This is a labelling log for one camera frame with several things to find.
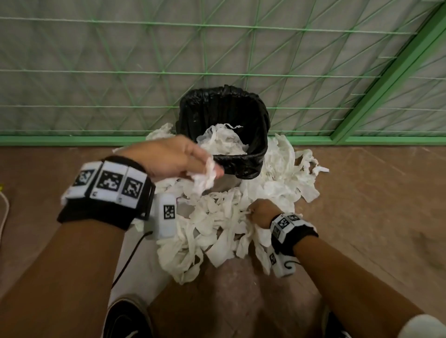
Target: shoe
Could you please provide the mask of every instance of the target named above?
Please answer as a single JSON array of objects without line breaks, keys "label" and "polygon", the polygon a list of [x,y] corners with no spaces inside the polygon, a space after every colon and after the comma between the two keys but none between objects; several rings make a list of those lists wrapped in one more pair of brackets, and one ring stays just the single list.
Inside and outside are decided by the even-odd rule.
[{"label": "shoe", "polygon": [[328,306],[322,316],[322,336],[324,338],[351,338],[344,326]]},{"label": "shoe", "polygon": [[103,338],[153,338],[147,306],[135,295],[116,299],[105,317]]}]

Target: wooden floor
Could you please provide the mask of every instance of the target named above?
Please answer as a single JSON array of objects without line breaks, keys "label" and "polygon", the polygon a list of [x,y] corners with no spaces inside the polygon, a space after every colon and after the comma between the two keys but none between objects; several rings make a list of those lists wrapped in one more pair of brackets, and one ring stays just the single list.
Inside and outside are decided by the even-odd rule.
[{"label": "wooden floor", "polygon": [[[446,148],[312,147],[321,196],[297,209],[321,238],[446,322]],[[0,297],[58,225],[60,195],[80,165],[107,148],[0,148],[11,213],[0,247]],[[256,259],[203,266],[149,306],[160,337],[303,337],[319,334],[323,301],[305,271],[276,279]]]}]

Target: tissue paper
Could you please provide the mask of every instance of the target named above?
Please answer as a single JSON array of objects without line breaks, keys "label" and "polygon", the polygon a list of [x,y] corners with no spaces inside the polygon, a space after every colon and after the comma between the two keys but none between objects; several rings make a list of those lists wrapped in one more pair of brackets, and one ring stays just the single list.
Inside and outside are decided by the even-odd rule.
[{"label": "tissue paper", "polygon": [[[171,137],[171,128],[171,124],[165,124],[150,133],[147,139]],[[230,128],[232,126],[227,124],[217,124],[197,140],[211,154],[244,152],[246,145]],[[294,165],[300,157],[299,165]],[[212,163],[207,163],[206,167],[206,175],[193,176],[195,183],[177,178],[156,183],[155,193],[173,193],[180,198],[179,201],[194,208],[189,218],[177,215],[177,234],[174,237],[157,241],[161,267],[178,283],[187,283],[199,273],[203,250],[207,250],[206,256],[218,267],[235,256],[244,258],[249,244],[254,242],[256,257],[263,271],[269,274],[271,263],[266,250],[271,247],[271,232],[248,221],[247,207],[258,198],[268,198],[284,212],[294,212],[294,202],[298,199],[303,197],[310,202],[319,195],[314,182],[320,172],[329,170],[319,166],[311,150],[295,152],[286,137],[281,135],[268,138],[268,150],[260,175],[252,180],[242,180],[239,187],[201,196],[215,179]]]}]

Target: white cable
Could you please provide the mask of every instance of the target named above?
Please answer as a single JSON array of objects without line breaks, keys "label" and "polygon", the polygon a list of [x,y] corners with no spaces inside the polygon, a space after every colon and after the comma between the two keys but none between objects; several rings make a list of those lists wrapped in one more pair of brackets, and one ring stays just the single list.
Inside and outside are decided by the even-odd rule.
[{"label": "white cable", "polygon": [[9,214],[9,201],[6,198],[6,196],[4,195],[4,193],[2,193],[1,191],[0,191],[0,196],[4,199],[5,206],[6,206],[6,210],[4,211],[3,221],[1,222],[1,225],[0,225],[0,245],[1,245],[1,236],[3,234],[3,228],[4,228],[4,225],[6,224],[6,219],[8,218],[8,214]]}]

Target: trash bin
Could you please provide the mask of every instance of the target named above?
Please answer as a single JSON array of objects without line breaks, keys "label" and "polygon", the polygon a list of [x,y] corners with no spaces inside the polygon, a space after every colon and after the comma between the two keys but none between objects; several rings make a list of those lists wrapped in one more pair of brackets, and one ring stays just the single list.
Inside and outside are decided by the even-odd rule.
[{"label": "trash bin", "polygon": [[247,155],[214,155],[215,162],[224,167],[225,174],[244,180],[256,178],[262,170],[270,127],[263,101],[257,94],[228,85],[193,89],[182,97],[177,134],[197,142],[197,137],[219,123],[242,126],[234,131],[249,147]]}]

